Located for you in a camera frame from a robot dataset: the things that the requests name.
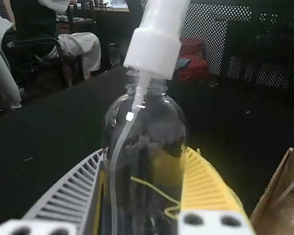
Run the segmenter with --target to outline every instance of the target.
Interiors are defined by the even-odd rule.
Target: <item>white cloth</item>
[[[4,34],[13,24],[0,16],[0,96],[9,108],[21,108],[21,95],[10,70],[8,61],[1,49]]]
[[[101,48],[98,37],[93,33],[60,34],[58,41],[65,56],[75,57],[81,55],[83,73],[85,77],[90,72],[100,69]],[[48,55],[49,58],[58,57],[54,48]]]
[[[64,14],[70,4],[70,0],[38,0],[38,2],[59,14]]]

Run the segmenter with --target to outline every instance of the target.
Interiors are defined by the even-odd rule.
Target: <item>mounting hole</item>
[[[204,221],[196,214],[187,214],[184,217],[184,223],[189,225],[202,225]]]
[[[69,235],[69,232],[66,229],[57,229],[53,231],[50,235]]]
[[[12,235],[29,235],[30,234],[30,228],[28,227],[21,227],[15,230]]]
[[[221,219],[221,223],[225,226],[230,226],[230,227],[239,227],[241,225],[240,221],[232,216],[224,216]]]

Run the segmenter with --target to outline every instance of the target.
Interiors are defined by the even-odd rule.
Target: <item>bottle neck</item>
[[[139,80],[138,72],[129,71],[127,73],[129,75],[128,84],[125,86],[128,95],[134,95],[136,92],[137,83]],[[147,88],[147,95],[166,95],[167,91],[166,80],[152,78],[150,80],[149,86]]]

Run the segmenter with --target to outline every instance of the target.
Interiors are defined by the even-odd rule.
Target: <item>black table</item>
[[[100,148],[103,116],[125,83],[125,69],[115,68],[0,119],[0,223],[21,218]],[[251,214],[294,144],[294,110],[177,80],[168,93],[186,114],[189,145],[200,147]]]

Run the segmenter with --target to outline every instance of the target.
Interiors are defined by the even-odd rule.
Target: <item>spray bottle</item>
[[[124,66],[127,93],[104,118],[103,229],[108,235],[176,234],[186,128],[166,95],[189,0],[149,0]]]

